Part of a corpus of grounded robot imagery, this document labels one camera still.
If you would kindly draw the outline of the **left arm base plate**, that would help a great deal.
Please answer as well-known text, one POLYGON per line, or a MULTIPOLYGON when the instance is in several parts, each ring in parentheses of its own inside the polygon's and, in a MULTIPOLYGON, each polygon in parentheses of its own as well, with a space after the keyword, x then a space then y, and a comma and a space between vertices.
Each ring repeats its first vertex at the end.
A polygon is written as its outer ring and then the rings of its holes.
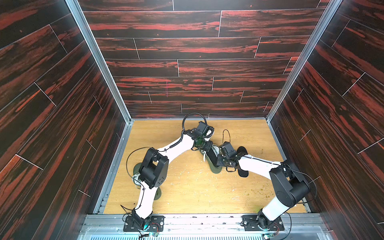
POLYGON ((164 230, 165 216, 150 215, 146 219, 126 216, 124 220, 124 232, 162 232, 164 230))

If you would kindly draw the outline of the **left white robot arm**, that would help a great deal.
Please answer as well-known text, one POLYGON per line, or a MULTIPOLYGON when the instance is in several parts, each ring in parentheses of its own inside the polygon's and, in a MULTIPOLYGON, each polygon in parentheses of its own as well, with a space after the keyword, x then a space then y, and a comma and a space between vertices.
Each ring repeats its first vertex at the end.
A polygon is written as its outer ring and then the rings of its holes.
POLYGON ((213 145, 210 141, 213 134, 214 128, 210 126, 183 130, 172 143, 147 150, 139 171, 132 176, 134 184, 141 189, 138 204, 132 210, 132 217, 137 223, 143 225, 151 218, 156 192, 167 178, 170 163, 189 150, 207 152, 208 147, 213 145))

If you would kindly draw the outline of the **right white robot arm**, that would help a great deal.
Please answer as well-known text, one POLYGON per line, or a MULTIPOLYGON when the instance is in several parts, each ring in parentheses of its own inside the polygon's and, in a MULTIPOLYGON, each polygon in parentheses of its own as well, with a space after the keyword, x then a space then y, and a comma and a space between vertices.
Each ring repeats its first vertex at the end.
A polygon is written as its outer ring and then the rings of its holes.
POLYGON ((243 172, 252 172, 271 180, 275 197, 258 212, 258 222, 262 229, 268 228, 311 190, 305 174, 288 160, 272 162, 249 154, 238 153, 232 157, 219 155, 217 164, 243 172))

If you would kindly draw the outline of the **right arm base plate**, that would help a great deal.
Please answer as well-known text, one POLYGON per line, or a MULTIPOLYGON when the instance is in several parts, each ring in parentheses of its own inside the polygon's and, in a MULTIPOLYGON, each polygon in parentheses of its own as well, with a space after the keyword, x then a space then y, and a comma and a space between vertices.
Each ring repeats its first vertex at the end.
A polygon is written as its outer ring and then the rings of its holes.
POLYGON ((240 225, 245 231, 284 231, 285 227, 281 217, 271 221, 265 216, 259 215, 243 215, 240 225))

